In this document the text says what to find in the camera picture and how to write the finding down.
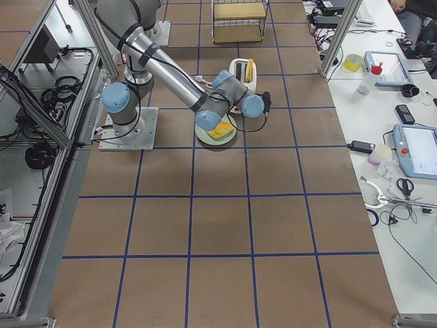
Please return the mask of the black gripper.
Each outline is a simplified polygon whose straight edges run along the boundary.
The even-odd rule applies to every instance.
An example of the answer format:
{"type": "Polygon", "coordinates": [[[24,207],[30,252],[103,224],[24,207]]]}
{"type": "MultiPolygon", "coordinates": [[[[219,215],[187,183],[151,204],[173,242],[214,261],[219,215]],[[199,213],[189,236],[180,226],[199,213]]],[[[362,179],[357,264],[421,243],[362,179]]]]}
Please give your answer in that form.
{"type": "Polygon", "coordinates": [[[272,104],[270,93],[269,92],[263,92],[262,93],[262,100],[264,102],[264,110],[263,110],[263,112],[264,113],[268,113],[270,111],[270,107],[271,107],[271,104],[272,104]]]}

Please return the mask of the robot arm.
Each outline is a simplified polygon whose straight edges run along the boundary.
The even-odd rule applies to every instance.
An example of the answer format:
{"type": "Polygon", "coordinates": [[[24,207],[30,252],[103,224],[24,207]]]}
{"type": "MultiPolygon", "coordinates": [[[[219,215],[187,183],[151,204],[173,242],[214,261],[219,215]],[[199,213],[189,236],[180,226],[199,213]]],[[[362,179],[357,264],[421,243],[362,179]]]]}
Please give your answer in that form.
{"type": "Polygon", "coordinates": [[[123,82],[103,89],[102,104],[112,120],[113,140],[124,143],[141,134],[141,100],[161,82],[194,113],[195,123],[214,130],[232,108],[248,118],[268,116],[270,93],[256,94],[222,70],[210,89],[203,89],[150,38],[161,1],[98,1],[94,16],[118,51],[127,57],[123,82]]]}

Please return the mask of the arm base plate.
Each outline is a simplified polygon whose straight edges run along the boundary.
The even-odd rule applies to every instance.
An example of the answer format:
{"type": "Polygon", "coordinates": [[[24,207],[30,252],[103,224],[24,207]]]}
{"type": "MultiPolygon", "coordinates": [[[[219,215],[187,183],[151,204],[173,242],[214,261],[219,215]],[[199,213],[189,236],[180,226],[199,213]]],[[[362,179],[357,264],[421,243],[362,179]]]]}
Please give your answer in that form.
{"type": "Polygon", "coordinates": [[[150,32],[150,38],[160,46],[167,46],[169,43],[170,31],[170,20],[156,21],[155,26],[150,32]]]}
{"type": "Polygon", "coordinates": [[[154,149],[156,127],[158,123],[158,107],[136,107],[137,118],[128,125],[113,123],[107,114],[105,121],[110,128],[104,129],[100,138],[101,151],[131,151],[154,149]]]}

